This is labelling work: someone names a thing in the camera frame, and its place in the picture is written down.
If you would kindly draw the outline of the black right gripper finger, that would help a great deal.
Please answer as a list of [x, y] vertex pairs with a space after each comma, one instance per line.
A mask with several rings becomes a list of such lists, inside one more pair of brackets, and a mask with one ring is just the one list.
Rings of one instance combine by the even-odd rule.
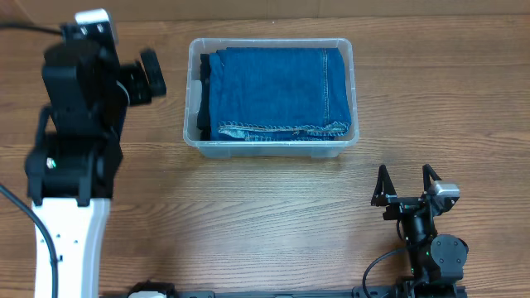
[[371, 199], [372, 206], [388, 206], [394, 204], [398, 198], [392, 180], [385, 165], [378, 168], [378, 178]]
[[429, 164], [425, 164], [422, 167], [422, 179], [423, 179], [423, 189], [426, 193], [431, 191], [431, 187], [436, 181], [440, 181], [440, 176], [433, 170]]

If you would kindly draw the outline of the black cloth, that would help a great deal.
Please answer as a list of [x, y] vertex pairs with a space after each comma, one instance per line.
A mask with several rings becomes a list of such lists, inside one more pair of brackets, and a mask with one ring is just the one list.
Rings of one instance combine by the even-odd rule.
[[210, 124], [210, 55], [200, 55], [201, 101], [196, 126], [200, 130], [200, 140], [208, 141], [211, 134]]

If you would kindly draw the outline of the blue denim jeans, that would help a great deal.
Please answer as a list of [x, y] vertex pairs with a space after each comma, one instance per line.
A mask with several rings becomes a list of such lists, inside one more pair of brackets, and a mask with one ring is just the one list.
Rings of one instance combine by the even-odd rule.
[[352, 124], [336, 48], [229, 47], [209, 54], [212, 141], [332, 141]]

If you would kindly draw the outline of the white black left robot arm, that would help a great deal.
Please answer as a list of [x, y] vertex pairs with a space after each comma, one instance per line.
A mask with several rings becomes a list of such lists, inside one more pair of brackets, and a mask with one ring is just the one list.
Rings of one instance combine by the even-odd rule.
[[36, 216], [38, 297], [95, 297], [128, 108], [166, 94], [154, 50], [121, 64], [109, 21], [64, 24], [45, 51], [41, 110], [25, 162]]

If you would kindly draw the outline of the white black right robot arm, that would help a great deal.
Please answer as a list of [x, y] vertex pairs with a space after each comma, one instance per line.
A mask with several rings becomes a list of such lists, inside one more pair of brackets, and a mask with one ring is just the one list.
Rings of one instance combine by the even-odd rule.
[[383, 218], [394, 221], [402, 248], [372, 261], [362, 277], [362, 291], [371, 297], [367, 285], [371, 270], [381, 261], [405, 252], [411, 275], [397, 279], [386, 297], [466, 297], [457, 282], [463, 279], [469, 246], [461, 238], [437, 232], [435, 217], [449, 212], [460, 198], [455, 183], [444, 181], [428, 164], [422, 167], [423, 192], [417, 197], [400, 197], [385, 165], [378, 168], [371, 205], [384, 207]]

